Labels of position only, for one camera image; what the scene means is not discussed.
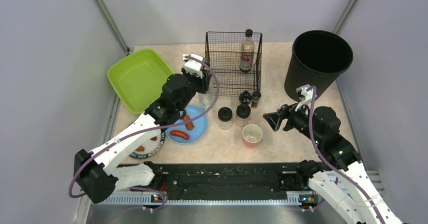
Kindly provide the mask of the clear bottle gold pump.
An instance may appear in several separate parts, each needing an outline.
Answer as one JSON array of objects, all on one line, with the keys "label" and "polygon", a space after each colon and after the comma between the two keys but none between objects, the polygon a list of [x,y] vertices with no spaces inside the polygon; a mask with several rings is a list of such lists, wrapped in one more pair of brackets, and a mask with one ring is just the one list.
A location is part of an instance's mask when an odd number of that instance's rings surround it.
[{"label": "clear bottle gold pump", "polygon": [[206,93],[198,93],[199,105],[203,110],[209,108],[215,98],[215,81],[210,79]]}]

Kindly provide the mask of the brown sauce bottle black cap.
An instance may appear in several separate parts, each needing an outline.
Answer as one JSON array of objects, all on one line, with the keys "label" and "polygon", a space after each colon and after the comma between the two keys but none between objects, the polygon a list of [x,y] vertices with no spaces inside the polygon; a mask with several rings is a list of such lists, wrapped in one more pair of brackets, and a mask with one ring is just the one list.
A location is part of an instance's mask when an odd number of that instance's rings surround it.
[{"label": "brown sauce bottle black cap", "polygon": [[252,39],[252,36],[253,31],[251,29],[247,29],[245,31],[245,38],[240,45],[241,54],[239,69],[244,73],[250,72],[252,69],[252,61],[255,50],[255,43]]}]

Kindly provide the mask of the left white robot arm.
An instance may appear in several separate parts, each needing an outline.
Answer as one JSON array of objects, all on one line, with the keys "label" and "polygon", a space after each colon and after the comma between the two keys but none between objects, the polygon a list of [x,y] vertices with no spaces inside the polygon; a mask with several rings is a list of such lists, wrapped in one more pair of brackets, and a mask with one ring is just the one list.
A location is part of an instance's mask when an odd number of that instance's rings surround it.
[{"label": "left white robot arm", "polygon": [[183,125],[179,122],[181,113],[195,94],[208,91],[210,79],[218,82],[209,66],[183,66],[180,74],[167,78],[159,98],[128,128],[99,147],[79,150],[74,155],[69,196],[87,196],[98,204],[116,191],[148,186],[159,173],[154,163],[121,167],[121,162],[142,143],[168,128]]}]

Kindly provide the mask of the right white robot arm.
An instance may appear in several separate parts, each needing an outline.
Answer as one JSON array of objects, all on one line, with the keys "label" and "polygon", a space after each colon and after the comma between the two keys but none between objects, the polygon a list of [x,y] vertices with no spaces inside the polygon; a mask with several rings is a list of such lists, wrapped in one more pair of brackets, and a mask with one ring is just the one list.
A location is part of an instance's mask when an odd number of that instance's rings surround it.
[{"label": "right white robot arm", "polygon": [[297,176],[304,188],[321,195],[345,223],[402,223],[385,203],[366,172],[353,145],[339,133],[341,121],[327,106],[314,111],[304,105],[283,105],[274,113],[263,114],[270,127],[277,131],[283,120],[284,131],[296,129],[314,139],[316,151],[324,166],[304,160],[297,167]]}]

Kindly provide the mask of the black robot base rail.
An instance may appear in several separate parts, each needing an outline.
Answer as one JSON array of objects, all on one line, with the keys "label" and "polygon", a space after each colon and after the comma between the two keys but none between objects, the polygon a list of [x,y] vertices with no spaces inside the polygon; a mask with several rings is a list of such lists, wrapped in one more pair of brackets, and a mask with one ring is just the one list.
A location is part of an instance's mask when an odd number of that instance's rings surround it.
[{"label": "black robot base rail", "polygon": [[296,162],[152,164],[147,187],[165,191],[168,202],[309,202],[317,201],[297,175]]}]

